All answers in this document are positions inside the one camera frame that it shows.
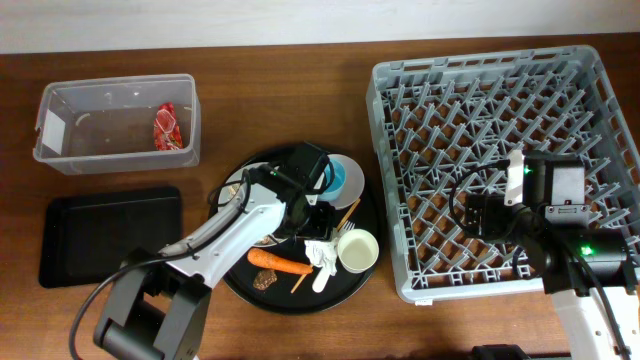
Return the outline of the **wooden chopstick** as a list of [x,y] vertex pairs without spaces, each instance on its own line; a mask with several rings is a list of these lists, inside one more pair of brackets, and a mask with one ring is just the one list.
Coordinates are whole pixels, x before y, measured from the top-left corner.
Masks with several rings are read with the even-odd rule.
[[[347,223],[349,223],[349,218],[351,217],[352,213],[355,211],[355,209],[358,207],[359,203],[360,203],[361,199],[358,198],[349,208],[349,210],[347,211],[347,213],[344,215],[344,217],[341,219],[341,221],[339,222],[338,226],[337,226],[337,230],[336,232],[340,232]],[[293,288],[291,289],[290,293],[293,294],[297,288],[300,286],[300,284],[304,281],[304,279],[306,278],[306,274],[305,275],[301,275],[298,279],[298,281],[295,283],[295,285],[293,286]]]

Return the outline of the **brown food lump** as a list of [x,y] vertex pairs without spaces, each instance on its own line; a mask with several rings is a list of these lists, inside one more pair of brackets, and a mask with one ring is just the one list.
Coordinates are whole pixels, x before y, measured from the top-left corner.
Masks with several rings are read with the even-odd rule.
[[273,269],[260,270],[253,281],[253,287],[259,291],[267,290],[278,280],[277,274]]

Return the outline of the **grey plate with food scraps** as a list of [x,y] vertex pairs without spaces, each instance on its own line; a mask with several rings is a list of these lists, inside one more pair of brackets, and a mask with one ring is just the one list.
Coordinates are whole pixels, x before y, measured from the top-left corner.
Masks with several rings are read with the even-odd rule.
[[[215,210],[221,210],[229,201],[233,200],[236,193],[240,189],[240,182],[242,179],[242,173],[245,169],[251,169],[254,167],[258,167],[262,165],[262,162],[256,162],[253,164],[246,165],[238,170],[236,170],[225,182],[226,186],[222,188],[218,195],[216,203],[217,205],[214,207]],[[258,248],[267,248],[279,245],[281,243],[287,242],[289,237],[278,237],[275,234],[269,234],[264,236],[262,239],[258,240],[254,246]]]

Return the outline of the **red snack wrapper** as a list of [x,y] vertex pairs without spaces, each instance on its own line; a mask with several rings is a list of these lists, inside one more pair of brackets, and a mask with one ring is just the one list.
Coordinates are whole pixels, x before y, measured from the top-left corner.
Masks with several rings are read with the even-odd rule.
[[184,148],[174,105],[171,102],[159,106],[154,120],[154,145],[159,151]]

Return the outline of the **white tissue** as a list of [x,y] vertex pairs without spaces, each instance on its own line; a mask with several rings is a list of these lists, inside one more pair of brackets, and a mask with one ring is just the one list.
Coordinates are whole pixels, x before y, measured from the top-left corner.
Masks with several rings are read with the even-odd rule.
[[306,240],[305,255],[309,259],[312,266],[321,269],[327,269],[330,276],[335,276],[337,255],[337,237],[333,237],[329,241]]

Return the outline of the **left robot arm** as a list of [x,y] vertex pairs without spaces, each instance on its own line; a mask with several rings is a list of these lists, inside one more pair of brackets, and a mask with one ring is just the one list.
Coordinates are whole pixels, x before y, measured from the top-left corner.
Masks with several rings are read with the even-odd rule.
[[136,253],[82,304],[111,290],[93,334],[117,359],[194,359],[212,290],[267,235],[297,234],[310,220],[308,199],[335,180],[329,159],[246,168],[235,196],[186,238],[156,255]]

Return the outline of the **orange carrot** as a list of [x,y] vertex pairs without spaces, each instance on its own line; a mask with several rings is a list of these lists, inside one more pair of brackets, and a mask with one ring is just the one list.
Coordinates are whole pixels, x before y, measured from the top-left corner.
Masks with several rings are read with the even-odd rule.
[[260,248],[250,249],[247,253],[247,259],[257,267],[290,274],[308,275],[313,272],[311,265],[282,258]]

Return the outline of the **round black tray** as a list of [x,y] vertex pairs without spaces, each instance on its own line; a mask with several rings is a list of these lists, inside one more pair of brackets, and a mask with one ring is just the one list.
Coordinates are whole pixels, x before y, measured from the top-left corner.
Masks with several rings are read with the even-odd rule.
[[[349,221],[353,222],[357,229],[371,233],[377,239],[379,246],[383,247],[383,230],[386,221],[383,219],[383,213],[370,180],[365,175],[364,177],[364,191],[359,197],[361,201]],[[339,224],[350,207],[342,210],[335,208],[335,224]],[[315,293],[312,290],[312,283],[319,273],[318,268],[305,278],[293,294],[290,291],[299,277],[280,271],[276,273],[278,280],[267,290],[256,290],[253,287],[253,281],[261,269],[251,264],[246,256],[238,260],[227,272],[224,281],[236,295],[263,310],[286,315],[310,314],[327,310],[344,302],[355,294],[374,272],[374,269],[370,268],[363,273],[353,274],[346,271],[340,263],[336,267],[336,275],[329,278],[321,293]]]

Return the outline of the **blue plastic cup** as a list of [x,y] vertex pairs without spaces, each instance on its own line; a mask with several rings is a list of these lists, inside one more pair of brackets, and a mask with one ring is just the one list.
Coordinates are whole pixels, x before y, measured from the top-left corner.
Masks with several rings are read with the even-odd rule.
[[339,160],[331,158],[330,164],[324,170],[324,179],[333,180],[333,182],[318,196],[318,200],[324,202],[337,200],[346,182],[346,170],[343,164]]

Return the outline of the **clear plastic bin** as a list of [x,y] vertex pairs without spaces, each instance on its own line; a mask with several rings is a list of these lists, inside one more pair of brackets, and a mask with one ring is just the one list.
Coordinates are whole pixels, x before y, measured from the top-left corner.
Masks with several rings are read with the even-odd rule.
[[[154,120],[174,105],[182,150],[159,151]],[[201,106],[189,74],[54,82],[42,94],[33,157],[65,175],[100,174],[199,164]]]

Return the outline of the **white plastic fork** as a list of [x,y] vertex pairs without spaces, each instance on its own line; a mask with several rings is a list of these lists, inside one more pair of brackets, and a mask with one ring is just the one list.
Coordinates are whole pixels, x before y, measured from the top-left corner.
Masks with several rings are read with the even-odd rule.
[[[339,238],[342,235],[344,235],[346,232],[348,232],[350,230],[353,230],[354,228],[355,228],[355,224],[353,222],[349,221],[349,223],[347,223],[346,226],[340,232],[336,232],[336,230],[335,230],[333,235],[332,235],[332,238],[333,237],[337,237],[338,240],[339,240]],[[327,285],[327,282],[328,282],[329,278],[331,277],[329,275],[329,271],[327,269],[321,269],[321,268],[318,268],[318,269],[319,269],[319,273],[317,274],[317,276],[314,279],[313,284],[312,284],[312,290],[315,293],[321,293],[325,289],[325,287]]]

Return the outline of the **grey dishwasher rack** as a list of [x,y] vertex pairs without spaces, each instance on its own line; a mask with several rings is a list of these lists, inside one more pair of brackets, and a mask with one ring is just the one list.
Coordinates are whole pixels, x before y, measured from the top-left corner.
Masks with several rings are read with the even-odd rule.
[[524,254],[469,238],[452,218],[467,193],[504,190],[492,163],[515,149],[579,157],[590,225],[620,230],[638,252],[639,153],[594,48],[382,62],[366,103],[402,300],[541,289]]

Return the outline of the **black rectangular tray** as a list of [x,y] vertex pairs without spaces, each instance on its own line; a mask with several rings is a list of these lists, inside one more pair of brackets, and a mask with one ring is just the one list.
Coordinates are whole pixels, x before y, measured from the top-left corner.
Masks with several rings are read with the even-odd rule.
[[46,209],[38,280],[44,288],[99,283],[132,251],[154,254],[181,235],[173,186],[56,198]]

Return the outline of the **cream paper cup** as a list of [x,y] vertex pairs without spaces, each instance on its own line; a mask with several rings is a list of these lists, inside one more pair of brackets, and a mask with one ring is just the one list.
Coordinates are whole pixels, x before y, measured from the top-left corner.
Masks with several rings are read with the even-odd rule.
[[377,262],[380,249],[371,233],[353,229],[339,238],[336,251],[342,267],[350,273],[359,274]]

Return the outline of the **pink small bowl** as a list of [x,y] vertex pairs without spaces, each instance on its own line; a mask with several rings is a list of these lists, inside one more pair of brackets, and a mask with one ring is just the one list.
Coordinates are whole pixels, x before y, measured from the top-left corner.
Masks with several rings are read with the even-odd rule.
[[350,157],[330,154],[329,158],[339,160],[346,170],[346,182],[337,200],[328,202],[337,210],[350,207],[363,193],[365,177],[360,165]]

